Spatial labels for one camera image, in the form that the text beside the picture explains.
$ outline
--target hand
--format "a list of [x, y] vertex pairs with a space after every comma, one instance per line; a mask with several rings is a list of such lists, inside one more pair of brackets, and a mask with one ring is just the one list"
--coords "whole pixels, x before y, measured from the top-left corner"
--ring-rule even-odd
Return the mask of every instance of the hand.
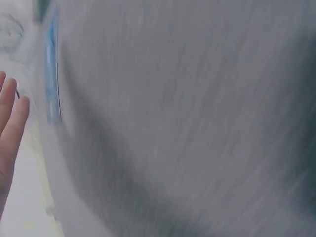
[[0, 72], [0, 219], [10, 191], [16, 156], [29, 116], [30, 101], [21, 96], [13, 108], [16, 80]]

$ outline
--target blurry gray surface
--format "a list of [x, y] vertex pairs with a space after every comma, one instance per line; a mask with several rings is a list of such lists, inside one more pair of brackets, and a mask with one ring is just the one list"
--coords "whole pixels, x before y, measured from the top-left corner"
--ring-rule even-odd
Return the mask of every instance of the blurry gray surface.
[[61, 1], [66, 237], [316, 235], [315, 32], [310, 0]]

